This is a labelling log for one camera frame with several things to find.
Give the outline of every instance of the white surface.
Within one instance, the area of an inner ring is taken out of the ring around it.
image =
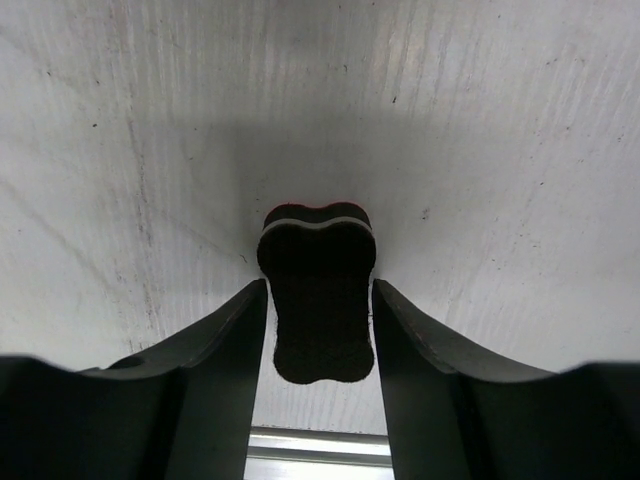
[[[378,274],[479,343],[640,358],[639,21],[633,0],[5,0],[0,350],[107,365],[255,277],[270,208],[352,200]],[[346,420],[381,415],[375,385],[291,413],[273,382],[262,423],[383,433]]]

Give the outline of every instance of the scratch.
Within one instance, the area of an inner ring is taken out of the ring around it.
[[[72,245],[67,238],[56,230],[45,218],[40,215],[20,194],[17,188],[11,185],[4,178],[0,178],[0,188],[2,188],[16,206],[31,220],[33,220],[40,228],[42,228],[58,245],[60,245],[67,253],[69,253],[78,264],[87,272],[89,272],[103,287],[116,298],[124,298],[119,289],[109,283],[107,277],[100,269],[80,251]]]
[[[427,23],[424,28],[424,33],[423,33],[421,47],[420,47],[420,54],[418,55],[417,65],[419,66],[418,67],[419,73],[417,74],[417,77],[416,77],[417,88],[414,89],[409,100],[409,111],[411,112],[412,117],[415,115],[416,104],[418,103],[418,97],[420,95],[420,88],[422,84],[425,83],[422,81],[422,79],[424,78],[425,66],[427,64],[427,54],[429,52],[429,46],[430,46],[429,39],[431,38],[431,29],[433,28],[433,19],[435,17],[435,7],[436,7],[436,2],[429,2],[429,8],[427,10]]]
[[[147,198],[147,188],[145,181],[145,161],[144,155],[138,144],[138,139],[133,129],[133,120],[127,120],[127,126],[129,128],[129,139],[131,141],[131,149],[133,155],[136,158],[137,170],[138,170],[138,195],[140,199],[136,203],[136,217],[138,221],[138,231],[143,240],[149,247],[153,245],[153,234],[151,231],[151,223],[149,222],[149,199]]]
[[[447,61],[447,53],[449,52],[449,44],[451,43],[451,38],[453,37],[453,30],[455,26],[455,21],[457,19],[456,15],[458,13],[458,6],[454,3],[454,10],[447,25],[447,29],[444,32],[444,35],[440,39],[440,44],[438,46],[438,66],[437,66],[437,77],[436,82],[433,86],[433,97],[431,99],[431,104],[429,106],[429,120],[431,120],[431,114],[436,104],[438,103],[438,94],[440,93],[440,86],[444,77],[444,70]]]
[[[159,35],[158,32],[156,32],[155,30],[153,30],[152,28],[150,28],[149,30],[147,30],[151,35],[153,35],[154,37],[156,37],[158,40],[160,40],[162,43],[165,43],[167,45],[171,45],[173,47],[176,47],[180,50],[184,50],[184,47],[182,45],[179,45],[178,43],[175,42],[175,40],[173,39],[173,34],[171,35],[171,40],[167,40],[165,39],[162,35]]]
[[[78,292],[78,299],[76,300],[76,307],[74,309],[75,314],[78,315],[80,313],[80,307],[82,306],[82,292]]]
[[[158,318],[159,308],[154,308],[153,306],[153,299],[151,298],[151,289],[149,288],[149,282],[142,282],[142,293],[144,296],[144,309],[145,313],[147,314],[147,320],[149,321],[147,328],[149,330],[153,330],[153,327],[155,325],[153,319]]]
[[[172,217],[171,215],[169,215],[167,212],[165,212],[164,210],[161,210],[159,208],[154,207],[153,205],[149,205],[149,208],[151,210],[153,210],[154,214],[157,214],[158,216],[160,216],[160,218],[162,218],[164,221],[166,221],[167,223],[169,223],[171,226],[173,226],[174,228],[177,228],[178,230],[187,233],[188,235],[190,235],[191,237],[193,237],[194,239],[198,240],[198,242],[200,243],[204,243],[206,245],[208,245],[209,247],[211,247],[213,250],[215,250],[216,252],[226,256],[226,257],[233,257],[234,254],[229,253],[228,251],[226,251],[224,248],[222,248],[220,245],[218,245],[217,243],[213,242],[210,238],[208,238],[207,236],[203,235],[200,232],[197,232],[196,230],[194,230],[193,228],[191,228],[189,225],[187,225],[186,223],[184,223],[181,220],[178,220],[177,218]]]

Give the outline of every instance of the black plastic part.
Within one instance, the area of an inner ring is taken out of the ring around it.
[[[501,357],[384,281],[374,332],[396,480],[640,478],[640,366],[552,375]]]
[[[0,359],[0,478],[241,479],[266,302],[257,280],[106,370]]]
[[[363,218],[369,225],[360,207],[339,203],[281,205],[265,221],[271,228],[257,256],[278,314],[273,361],[291,383],[357,382],[373,368],[368,311],[376,244]]]

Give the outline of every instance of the gray dust mark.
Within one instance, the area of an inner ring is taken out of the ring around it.
[[[67,87],[69,87],[71,90],[75,91],[76,93],[79,93],[79,94],[86,93],[85,91],[86,89],[81,88],[78,82],[75,81],[72,77],[69,77],[67,75],[62,75],[61,73],[55,72],[54,70],[52,70],[50,68],[50,64],[51,64],[50,60],[42,58],[42,55],[40,54],[40,52],[38,52],[38,50],[35,47],[24,42],[18,35],[9,31],[9,29],[7,29],[3,25],[0,25],[0,38],[3,39],[5,42],[7,42],[9,45],[11,45],[11,47],[13,47],[15,50],[23,54],[25,57],[29,58],[37,68],[45,69],[47,72],[47,75],[51,77],[52,80],[59,81],[63,85],[66,85]]]
[[[117,267],[115,268],[114,272],[116,274],[116,280],[118,281],[118,283],[126,285],[127,284],[127,279],[124,278],[124,275],[122,275],[122,273],[120,272],[120,270]]]
[[[0,178],[0,188],[2,188],[11,197],[11,200],[16,206],[31,220],[33,220],[40,228],[42,228],[50,238],[55,240],[67,253],[69,253],[78,264],[87,272],[89,272],[103,287],[104,289],[116,298],[126,299],[119,289],[112,286],[109,283],[107,277],[100,271],[100,269],[82,253],[77,247],[72,245],[69,240],[58,230],[56,230],[45,218],[40,215],[30,204],[27,202],[17,188],[7,182],[5,179]]]

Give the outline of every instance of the dark curved bracket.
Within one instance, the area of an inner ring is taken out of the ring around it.
[[[0,358],[0,478],[242,478],[264,280],[106,370]]]
[[[396,480],[640,478],[640,366],[552,375],[473,343],[388,282],[374,282],[372,303]]]

